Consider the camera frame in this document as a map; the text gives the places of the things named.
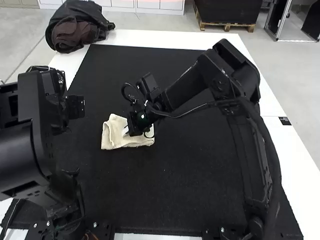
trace gray floor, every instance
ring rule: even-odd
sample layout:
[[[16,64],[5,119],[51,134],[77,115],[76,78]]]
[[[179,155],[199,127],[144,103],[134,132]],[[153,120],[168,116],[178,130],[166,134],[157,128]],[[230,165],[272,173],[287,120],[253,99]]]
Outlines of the gray floor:
[[[46,65],[55,52],[42,39],[52,10],[0,8],[0,79],[16,81],[30,65]],[[118,29],[200,32],[190,4],[185,15],[104,12]],[[320,43],[273,42],[260,14],[254,33],[231,28],[248,48],[275,96],[320,168]],[[304,39],[297,17],[286,21],[282,39]],[[221,27],[206,32],[223,32]]]

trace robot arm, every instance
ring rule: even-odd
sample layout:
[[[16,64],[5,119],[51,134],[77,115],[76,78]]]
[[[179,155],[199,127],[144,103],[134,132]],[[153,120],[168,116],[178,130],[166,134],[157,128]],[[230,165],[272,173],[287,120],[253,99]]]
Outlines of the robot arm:
[[[133,109],[128,114],[125,130],[130,136],[145,134],[153,123],[163,118],[182,118],[209,107],[220,109],[231,128],[242,171],[247,237],[266,240],[273,233],[280,207],[281,171],[275,146],[260,116],[259,84],[258,69],[223,39],[202,53],[164,91],[153,76],[147,74],[136,83],[142,102],[126,95],[128,83],[123,85],[121,92]],[[208,88],[213,95],[211,102],[176,113],[181,105]],[[269,163],[273,166],[272,179]],[[238,239],[232,232],[224,231],[222,235],[225,237],[222,239]]]
[[[0,86],[0,201],[26,199],[42,206],[54,234],[59,229],[81,239],[79,171],[59,169],[52,145],[70,119],[85,115],[84,97],[67,95],[65,82],[64,72],[37,66],[19,74],[17,83]]]

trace black mat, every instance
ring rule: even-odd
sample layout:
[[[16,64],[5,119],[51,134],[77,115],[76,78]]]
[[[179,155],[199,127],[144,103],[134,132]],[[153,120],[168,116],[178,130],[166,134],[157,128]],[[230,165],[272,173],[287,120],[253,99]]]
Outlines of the black mat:
[[[101,150],[102,124],[111,113],[125,116],[124,82],[151,72],[163,89],[201,51],[91,45],[69,89],[85,96],[85,118],[70,123],[72,133],[54,139],[55,157],[78,180],[87,215],[107,218],[120,232],[199,235],[220,224],[244,226],[243,184],[231,131],[218,109],[166,119],[150,147]],[[183,106],[212,100],[203,92]],[[283,195],[277,236],[301,235]],[[35,207],[22,207],[12,223],[33,223]]]

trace white cloth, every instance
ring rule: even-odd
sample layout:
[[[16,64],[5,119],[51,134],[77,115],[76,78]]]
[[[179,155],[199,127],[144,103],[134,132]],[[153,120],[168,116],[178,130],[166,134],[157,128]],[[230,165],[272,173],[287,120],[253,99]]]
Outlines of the white cloth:
[[[127,119],[111,114],[109,120],[105,121],[102,126],[102,139],[101,149],[111,150],[121,147],[140,147],[151,146],[155,142],[155,138],[151,138],[154,135],[154,126],[150,128],[149,132],[141,136],[129,136],[129,134],[122,136],[123,129],[127,126]]]

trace metal bracket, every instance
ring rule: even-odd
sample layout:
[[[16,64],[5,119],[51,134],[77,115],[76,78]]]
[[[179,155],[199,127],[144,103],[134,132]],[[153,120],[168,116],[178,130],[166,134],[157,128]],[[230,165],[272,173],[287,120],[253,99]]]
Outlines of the metal bracket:
[[[115,227],[108,221],[86,219],[85,229],[86,232],[96,236],[99,240],[115,239]],[[54,233],[51,221],[41,221],[35,222],[30,226],[25,240],[65,240],[64,236],[63,234]]]
[[[93,233],[99,240],[114,240],[115,226],[109,221],[86,220],[87,229]]]
[[[53,239],[49,221],[35,222],[29,228],[25,240],[49,240]]]
[[[219,228],[202,231],[202,240],[239,240],[243,237],[240,229],[220,226]]]

